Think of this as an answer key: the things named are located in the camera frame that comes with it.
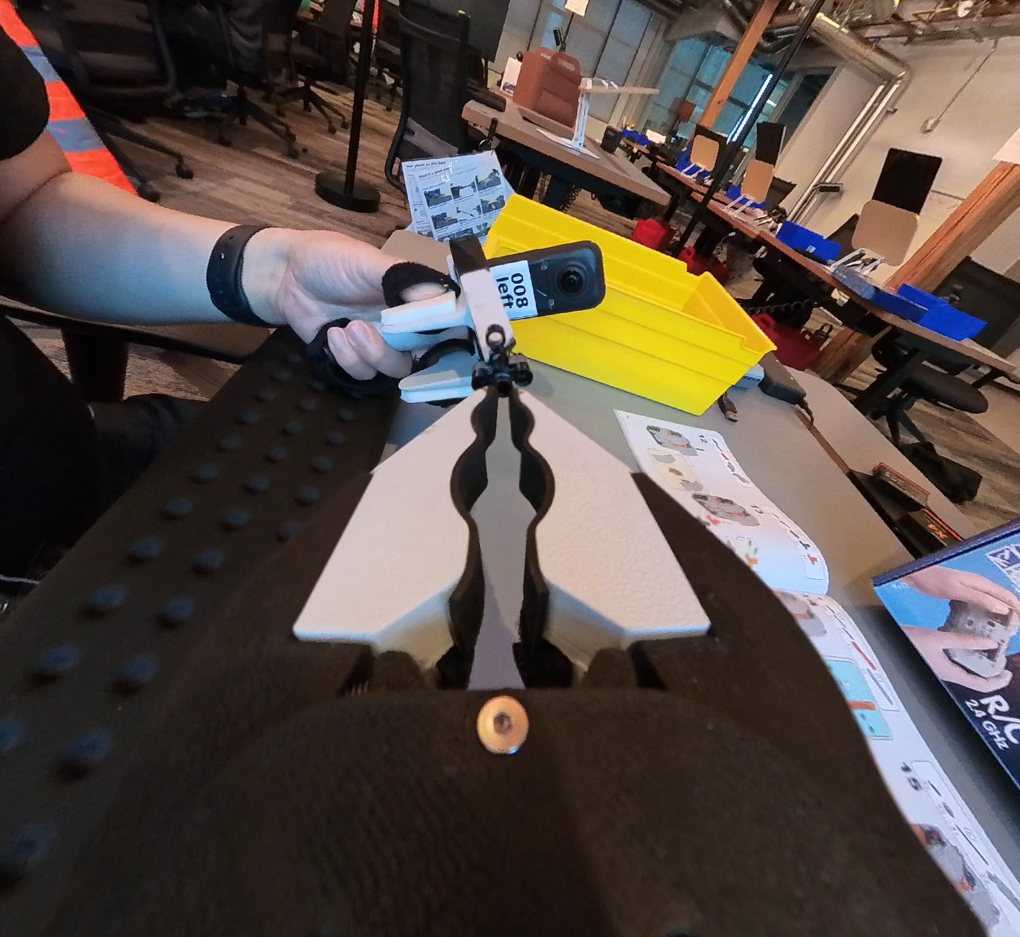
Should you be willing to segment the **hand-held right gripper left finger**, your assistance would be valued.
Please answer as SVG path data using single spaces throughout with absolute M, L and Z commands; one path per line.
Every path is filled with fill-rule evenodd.
M 484 579 L 472 510 L 488 486 L 489 393 L 475 391 L 371 475 L 293 626 L 305 641 L 403 650 L 469 673 Z

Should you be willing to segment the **black office chair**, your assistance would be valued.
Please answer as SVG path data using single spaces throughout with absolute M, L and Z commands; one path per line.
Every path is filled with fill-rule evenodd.
M 469 17 L 423 2 L 400 0 L 402 112 L 389 147 L 386 179 L 400 189 L 396 165 L 469 153 L 464 106 L 468 91 Z
M 873 344 L 871 350 L 872 357 L 887 372 L 899 371 L 914 355 L 924 356 L 924 353 L 915 348 L 902 344 L 899 336 L 896 331 L 884 335 Z M 984 394 L 959 376 L 968 366 L 966 362 L 961 362 L 956 357 L 937 357 L 936 364 L 932 367 L 921 362 L 882 398 L 873 412 L 874 418 L 886 421 L 891 443 L 898 448 L 902 447 L 900 429 L 903 426 L 919 443 L 926 441 L 926 437 L 908 415 L 918 401 L 972 415 L 982 415 L 988 411 L 988 399 Z
M 128 127 L 143 120 L 176 91 L 176 75 L 156 0 L 45 0 L 59 45 L 58 67 L 70 89 L 140 196 L 158 203 L 156 187 L 114 142 L 128 140 L 174 161 L 178 178 L 193 177 L 184 156 Z

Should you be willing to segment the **person's left hand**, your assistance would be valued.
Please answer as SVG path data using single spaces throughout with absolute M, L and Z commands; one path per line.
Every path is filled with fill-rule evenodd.
M 346 235 L 268 228 L 246 246 L 242 285 L 259 318 L 287 324 L 305 342 L 325 323 L 348 318 L 327 333 L 338 366 L 357 380 L 402 379 L 412 371 L 412 354 L 393 350 L 365 320 L 385 306 L 382 277 L 397 263 Z

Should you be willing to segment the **orange safety vest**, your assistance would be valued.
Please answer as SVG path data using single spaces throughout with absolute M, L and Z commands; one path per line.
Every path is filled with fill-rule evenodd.
M 47 129 L 57 141 L 73 171 L 112 183 L 137 195 L 134 185 L 84 114 L 67 84 L 44 55 L 32 31 L 21 20 L 12 0 L 1 0 L 1 27 L 17 44 L 44 80 L 49 104 Z

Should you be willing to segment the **person's left forearm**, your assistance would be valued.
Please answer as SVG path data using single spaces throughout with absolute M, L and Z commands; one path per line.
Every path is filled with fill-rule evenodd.
M 75 173 L 44 131 L 1 162 L 1 293 L 112 324 L 225 322 L 206 281 L 223 221 Z

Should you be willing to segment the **brown bag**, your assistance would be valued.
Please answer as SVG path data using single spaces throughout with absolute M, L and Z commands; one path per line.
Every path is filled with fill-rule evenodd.
M 542 47 L 524 54 L 513 101 L 531 122 L 561 137 L 572 137 L 581 79 L 579 60 Z

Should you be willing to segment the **red black battery pack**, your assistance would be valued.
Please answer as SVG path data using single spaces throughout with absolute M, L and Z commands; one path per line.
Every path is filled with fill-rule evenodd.
M 928 505 L 929 491 L 886 463 L 874 466 L 871 477 L 920 506 Z
M 927 508 L 912 510 L 900 517 L 897 528 L 907 546 L 920 557 L 955 546 L 964 539 Z

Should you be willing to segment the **robot kit box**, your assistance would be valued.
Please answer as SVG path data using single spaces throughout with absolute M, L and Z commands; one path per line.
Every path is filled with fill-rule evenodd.
M 971 727 L 1019 783 L 1019 522 L 872 580 Z

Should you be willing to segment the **black pole with round base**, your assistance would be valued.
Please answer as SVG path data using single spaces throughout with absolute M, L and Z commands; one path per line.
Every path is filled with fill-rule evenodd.
M 380 204 L 379 191 L 357 178 L 364 101 L 367 81 L 370 75 L 373 41 L 375 40 L 373 16 L 376 12 L 376 1 L 364 0 L 363 5 L 346 170 L 343 174 L 337 171 L 322 171 L 315 177 L 315 192 L 322 200 L 355 214 L 376 213 Z

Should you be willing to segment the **open instruction booklet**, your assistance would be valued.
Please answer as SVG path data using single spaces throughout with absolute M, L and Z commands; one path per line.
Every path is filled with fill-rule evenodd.
M 1018 880 L 915 726 L 875 650 L 828 595 L 822 552 L 723 436 L 616 410 L 634 459 L 786 606 L 834 677 L 899 810 L 988 935 L 1019 934 Z

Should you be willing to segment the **black toy connector piece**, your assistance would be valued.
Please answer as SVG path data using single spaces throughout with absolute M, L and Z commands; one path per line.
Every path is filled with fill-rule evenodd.
M 502 396 L 510 395 L 517 387 L 528 387 L 532 381 L 528 360 L 521 355 L 503 352 L 492 353 L 475 363 L 470 377 L 473 389 L 492 387 Z

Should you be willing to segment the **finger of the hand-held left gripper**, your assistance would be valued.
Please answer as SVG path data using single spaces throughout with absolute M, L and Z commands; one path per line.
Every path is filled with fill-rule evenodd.
M 470 316 L 470 325 L 478 339 L 479 352 L 491 353 L 488 341 L 493 326 L 502 331 L 501 345 L 512 345 L 512 327 L 508 319 L 506 307 L 501 299 L 499 287 L 488 266 L 480 269 L 461 269 L 455 265 L 456 279 L 465 297 L 466 309 Z

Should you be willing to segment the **black power adapter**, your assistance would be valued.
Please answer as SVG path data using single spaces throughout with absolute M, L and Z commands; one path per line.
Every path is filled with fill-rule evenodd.
M 774 352 L 765 354 L 759 363 L 761 379 L 758 389 L 764 395 L 775 398 L 786 405 L 807 407 L 805 389 L 792 376 L 789 370 L 778 359 Z

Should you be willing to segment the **yellow plastic bin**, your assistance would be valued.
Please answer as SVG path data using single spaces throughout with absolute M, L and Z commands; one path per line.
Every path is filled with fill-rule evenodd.
M 496 258 L 560 243 L 602 252 L 606 295 L 592 310 L 514 321 L 530 359 L 697 416 L 775 345 L 709 274 L 514 194 L 484 242 Z

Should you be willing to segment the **black wristband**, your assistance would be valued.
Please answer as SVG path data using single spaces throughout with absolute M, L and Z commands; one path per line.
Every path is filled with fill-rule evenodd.
M 214 242 L 209 255 L 206 285 L 210 301 L 226 319 L 253 327 L 274 327 L 271 294 L 278 284 L 278 260 L 261 240 L 246 262 L 249 245 L 270 226 L 230 226 Z

